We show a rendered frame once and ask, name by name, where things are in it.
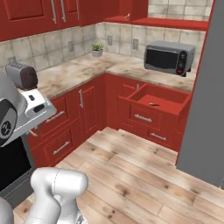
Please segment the red corner cabinet door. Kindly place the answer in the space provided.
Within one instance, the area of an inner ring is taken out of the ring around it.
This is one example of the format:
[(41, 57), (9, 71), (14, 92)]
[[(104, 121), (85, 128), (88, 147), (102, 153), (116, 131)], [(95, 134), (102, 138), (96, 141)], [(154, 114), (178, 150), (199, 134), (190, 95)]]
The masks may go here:
[(134, 86), (123, 84), (122, 85), (122, 96), (128, 97), (129, 95), (133, 94), (137, 90), (137, 84)]

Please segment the grey and brown toaster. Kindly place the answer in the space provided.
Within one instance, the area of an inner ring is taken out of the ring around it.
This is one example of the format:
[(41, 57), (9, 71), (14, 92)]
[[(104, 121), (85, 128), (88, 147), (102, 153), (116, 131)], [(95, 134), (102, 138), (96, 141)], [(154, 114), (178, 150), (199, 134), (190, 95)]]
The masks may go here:
[(16, 87), (21, 90), (32, 90), (38, 87), (38, 76), (32, 66), (10, 63), (5, 67), (5, 71)]

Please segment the green plant in grey pot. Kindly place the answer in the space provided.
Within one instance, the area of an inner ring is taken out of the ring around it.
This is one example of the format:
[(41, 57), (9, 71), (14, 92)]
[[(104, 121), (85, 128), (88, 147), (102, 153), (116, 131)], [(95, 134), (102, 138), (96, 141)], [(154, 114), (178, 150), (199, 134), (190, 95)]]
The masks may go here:
[(103, 44), (102, 43), (93, 43), (91, 45), (92, 55), (94, 57), (101, 57), (103, 52)]

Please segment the red drawer front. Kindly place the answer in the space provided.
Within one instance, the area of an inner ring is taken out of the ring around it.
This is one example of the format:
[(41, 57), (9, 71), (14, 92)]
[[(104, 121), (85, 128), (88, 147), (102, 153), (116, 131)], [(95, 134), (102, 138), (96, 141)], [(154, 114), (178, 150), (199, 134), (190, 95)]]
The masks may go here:
[(49, 123), (46, 123), (46, 121), (42, 122), (39, 128), (39, 134), (42, 137), (47, 137), (48, 135), (52, 134), (54, 131), (58, 130), (62, 126), (63, 123), (67, 123), (68, 121), (66, 97), (63, 96), (63, 97), (57, 98), (52, 101), (52, 104), (56, 108), (56, 114), (58, 114), (60, 111), (63, 111), (63, 110), (65, 111), (65, 114), (61, 115), (60, 117), (56, 118), (55, 120)]
[[(66, 141), (70, 141), (70, 144), (63, 150), (53, 155), (53, 151), (57, 150)], [(72, 149), (73, 143), (73, 131), (72, 129), (64, 129), (53, 136), (46, 139), (43, 143), (36, 146), (31, 154), (33, 155), (35, 167), (55, 166), (61, 161)]]
[(162, 131), (153, 128), (148, 128), (146, 136), (153, 142), (163, 146), (170, 146), (174, 136), (173, 131)]

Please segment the black oven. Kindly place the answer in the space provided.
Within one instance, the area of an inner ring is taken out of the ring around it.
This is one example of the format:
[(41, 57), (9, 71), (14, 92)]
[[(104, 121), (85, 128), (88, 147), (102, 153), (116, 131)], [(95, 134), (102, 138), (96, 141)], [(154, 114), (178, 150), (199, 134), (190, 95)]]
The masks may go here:
[(31, 175), (34, 170), (34, 159), (25, 136), (0, 148), (0, 197), (12, 208), (33, 193)]

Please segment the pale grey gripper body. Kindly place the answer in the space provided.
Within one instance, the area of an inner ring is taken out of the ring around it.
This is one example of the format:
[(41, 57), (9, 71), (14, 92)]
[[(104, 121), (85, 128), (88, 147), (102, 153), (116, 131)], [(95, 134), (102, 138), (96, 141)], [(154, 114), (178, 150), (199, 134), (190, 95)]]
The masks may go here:
[(56, 108), (49, 100), (46, 100), (45, 104), (37, 106), (36, 109), (38, 112), (35, 112), (33, 108), (30, 115), (23, 112), (18, 116), (17, 125), (12, 134), (13, 138), (22, 136), (56, 113)]

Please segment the open red drawer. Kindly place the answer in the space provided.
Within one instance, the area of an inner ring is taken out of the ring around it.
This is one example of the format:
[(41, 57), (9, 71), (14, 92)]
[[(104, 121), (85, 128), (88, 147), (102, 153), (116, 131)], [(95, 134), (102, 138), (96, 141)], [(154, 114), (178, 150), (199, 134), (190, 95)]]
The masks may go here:
[[(190, 98), (185, 91), (144, 84), (128, 97), (118, 97), (118, 111), (122, 120), (131, 122), (140, 135), (146, 136), (148, 128), (174, 132)], [(150, 118), (152, 122), (135, 118), (134, 114)]]

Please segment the grey microwave oven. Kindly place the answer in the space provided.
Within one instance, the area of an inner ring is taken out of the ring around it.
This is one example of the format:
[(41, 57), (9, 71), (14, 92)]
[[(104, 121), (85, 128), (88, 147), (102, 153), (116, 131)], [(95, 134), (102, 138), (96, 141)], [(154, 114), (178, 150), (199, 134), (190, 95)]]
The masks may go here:
[(195, 46), (178, 42), (157, 40), (145, 48), (145, 69), (186, 77), (192, 69)]

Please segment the grey fridge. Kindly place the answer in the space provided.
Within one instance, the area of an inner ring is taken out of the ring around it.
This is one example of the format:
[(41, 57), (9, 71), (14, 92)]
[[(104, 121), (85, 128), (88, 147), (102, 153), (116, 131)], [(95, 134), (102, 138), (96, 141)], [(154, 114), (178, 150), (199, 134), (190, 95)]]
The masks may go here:
[(213, 0), (177, 168), (224, 183), (224, 0)]

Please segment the red base cabinet door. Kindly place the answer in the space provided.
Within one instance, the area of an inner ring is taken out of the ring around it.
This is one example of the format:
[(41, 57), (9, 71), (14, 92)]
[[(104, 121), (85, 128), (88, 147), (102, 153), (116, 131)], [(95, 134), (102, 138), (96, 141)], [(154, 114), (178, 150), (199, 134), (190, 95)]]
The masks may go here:
[(95, 85), (85, 84), (80, 89), (82, 89), (84, 105), (83, 108), (80, 106), (82, 135), (84, 139), (88, 139), (98, 130)]

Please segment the red wall cabinet door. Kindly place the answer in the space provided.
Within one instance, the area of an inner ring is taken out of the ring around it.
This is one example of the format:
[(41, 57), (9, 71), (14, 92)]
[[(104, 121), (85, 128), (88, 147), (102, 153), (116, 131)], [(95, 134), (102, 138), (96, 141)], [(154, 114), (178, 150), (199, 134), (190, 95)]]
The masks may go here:
[(79, 24), (79, 20), (77, 18), (77, 5), (76, 0), (64, 0), (65, 14), (66, 14), (66, 22), (64, 23), (61, 19), (61, 27), (69, 28), (74, 27)]
[(102, 21), (102, 0), (79, 0), (80, 25), (92, 25)]
[(0, 41), (57, 30), (51, 0), (0, 0)]

